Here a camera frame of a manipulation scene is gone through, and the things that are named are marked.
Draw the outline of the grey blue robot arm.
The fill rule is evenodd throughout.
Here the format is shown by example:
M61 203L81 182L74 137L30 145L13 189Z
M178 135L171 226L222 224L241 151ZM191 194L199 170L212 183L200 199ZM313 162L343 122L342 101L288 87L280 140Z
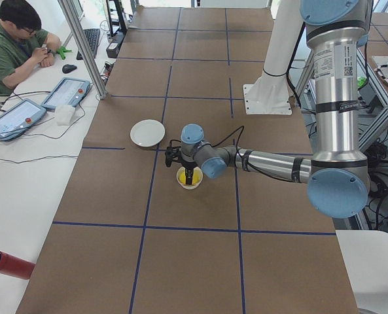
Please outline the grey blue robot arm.
M370 188L366 156L359 148L357 50L368 39L371 1L282 1L277 11L261 76L243 87L247 114L289 114L289 67L301 35L313 52L317 150L309 159L237 145L219 148L197 124L186 125L181 146L166 160L191 176L198 167L209 178L227 167L307 184L318 211L347 218L360 212Z

